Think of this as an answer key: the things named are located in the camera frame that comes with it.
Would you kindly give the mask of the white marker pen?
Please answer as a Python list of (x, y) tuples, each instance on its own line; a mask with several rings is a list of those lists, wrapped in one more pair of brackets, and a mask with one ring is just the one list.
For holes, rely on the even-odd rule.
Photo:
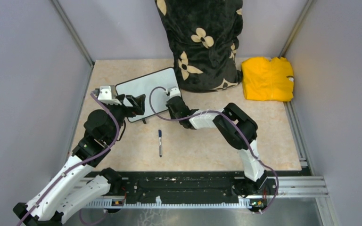
[(158, 137), (159, 141), (159, 157), (161, 158), (163, 156), (163, 146), (162, 146), (162, 137)]

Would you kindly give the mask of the small whiteboard black frame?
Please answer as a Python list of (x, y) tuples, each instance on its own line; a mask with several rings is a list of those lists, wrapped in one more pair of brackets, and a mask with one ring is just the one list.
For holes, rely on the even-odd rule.
[(129, 122), (136, 122), (147, 117), (154, 116), (154, 113), (162, 113), (168, 110), (166, 102), (168, 96), (166, 90), (173, 87), (179, 87), (174, 69), (168, 67), (147, 75), (140, 76), (115, 85), (118, 94), (132, 95), (134, 97), (142, 94), (145, 98), (145, 113), (132, 118)]

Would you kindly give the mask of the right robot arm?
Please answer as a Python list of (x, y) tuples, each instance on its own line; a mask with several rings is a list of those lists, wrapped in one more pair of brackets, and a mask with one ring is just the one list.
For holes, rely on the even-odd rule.
[(234, 186), (235, 194), (259, 194), (265, 188), (267, 173), (257, 150), (258, 125), (235, 103), (229, 103), (218, 111), (201, 111), (189, 109), (183, 99), (177, 96), (170, 98), (166, 106), (171, 120), (179, 120), (186, 129), (217, 129), (226, 142), (238, 151), (244, 179)]

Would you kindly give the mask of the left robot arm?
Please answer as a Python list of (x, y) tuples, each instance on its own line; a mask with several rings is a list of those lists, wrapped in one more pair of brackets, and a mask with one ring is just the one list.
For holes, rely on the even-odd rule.
[(146, 96), (91, 96), (101, 109), (88, 115), (82, 139), (55, 177), (31, 200), (14, 206), (13, 212), (20, 219), (19, 226), (61, 226), (96, 198), (124, 192), (122, 176), (112, 168), (103, 169), (79, 189), (75, 186), (96, 168), (119, 140), (124, 120), (144, 114)]

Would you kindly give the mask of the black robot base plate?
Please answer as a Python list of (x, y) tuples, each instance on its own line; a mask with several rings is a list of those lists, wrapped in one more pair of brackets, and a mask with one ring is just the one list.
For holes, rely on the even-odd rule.
[(287, 198), (305, 198), (309, 170), (265, 172), (258, 182), (242, 171), (122, 172), (115, 192), (87, 205), (116, 213), (125, 209), (246, 209), (264, 214)]

